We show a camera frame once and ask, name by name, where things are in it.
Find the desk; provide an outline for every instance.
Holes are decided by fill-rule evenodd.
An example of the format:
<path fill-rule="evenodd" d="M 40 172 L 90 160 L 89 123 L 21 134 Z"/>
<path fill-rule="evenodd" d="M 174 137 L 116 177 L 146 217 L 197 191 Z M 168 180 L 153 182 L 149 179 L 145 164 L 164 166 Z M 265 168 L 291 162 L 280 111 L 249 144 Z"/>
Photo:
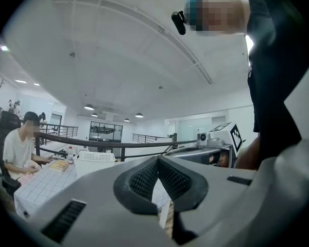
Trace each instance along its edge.
<path fill-rule="evenodd" d="M 25 218 L 25 211 L 32 215 L 44 202 L 77 179 L 74 164 L 69 165 L 63 173 L 49 169 L 55 161 L 43 166 L 30 182 L 14 193 L 15 209 L 19 216 Z"/>

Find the black device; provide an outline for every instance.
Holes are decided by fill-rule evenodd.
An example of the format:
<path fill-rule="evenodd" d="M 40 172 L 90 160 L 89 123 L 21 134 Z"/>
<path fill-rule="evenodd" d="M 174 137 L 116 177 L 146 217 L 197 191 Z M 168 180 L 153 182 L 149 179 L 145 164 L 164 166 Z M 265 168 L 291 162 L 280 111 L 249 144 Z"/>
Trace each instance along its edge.
<path fill-rule="evenodd" d="M 183 11 L 173 12 L 171 14 L 171 19 L 173 20 L 177 31 L 179 31 L 180 35 L 184 35 L 186 30 L 184 24 L 186 24 L 186 19 L 184 17 Z"/>

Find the bottle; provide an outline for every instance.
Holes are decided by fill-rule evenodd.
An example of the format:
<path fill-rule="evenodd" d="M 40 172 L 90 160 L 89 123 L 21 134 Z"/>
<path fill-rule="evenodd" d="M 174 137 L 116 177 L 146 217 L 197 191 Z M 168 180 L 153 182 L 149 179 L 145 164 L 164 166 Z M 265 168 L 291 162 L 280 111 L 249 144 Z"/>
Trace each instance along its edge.
<path fill-rule="evenodd" d="M 68 147 L 68 151 L 67 151 L 67 162 L 72 165 L 73 164 L 73 150 L 72 150 L 72 146 Z"/>

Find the black office chair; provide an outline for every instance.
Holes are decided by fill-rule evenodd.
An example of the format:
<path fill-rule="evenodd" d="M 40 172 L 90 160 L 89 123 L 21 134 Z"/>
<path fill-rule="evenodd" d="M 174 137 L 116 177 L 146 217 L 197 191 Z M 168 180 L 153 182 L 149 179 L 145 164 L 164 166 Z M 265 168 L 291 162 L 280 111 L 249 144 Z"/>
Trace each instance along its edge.
<path fill-rule="evenodd" d="M 12 197 L 14 192 L 21 186 L 21 183 L 10 177 L 8 170 L 5 168 L 3 153 L 5 138 L 12 130 L 21 127 L 21 121 L 15 114 L 2 111 L 0 120 L 0 169 L 2 173 L 2 186 Z"/>

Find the plastic basket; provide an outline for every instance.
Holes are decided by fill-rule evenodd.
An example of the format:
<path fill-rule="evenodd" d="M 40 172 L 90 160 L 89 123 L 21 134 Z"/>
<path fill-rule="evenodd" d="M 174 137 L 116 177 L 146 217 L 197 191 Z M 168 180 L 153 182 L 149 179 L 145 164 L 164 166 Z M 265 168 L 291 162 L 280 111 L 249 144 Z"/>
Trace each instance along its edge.
<path fill-rule="evenodd" d="M 114 166 L 113 153 L 81 151 L 75 159 L 77 178 L 91 172 Z"/>

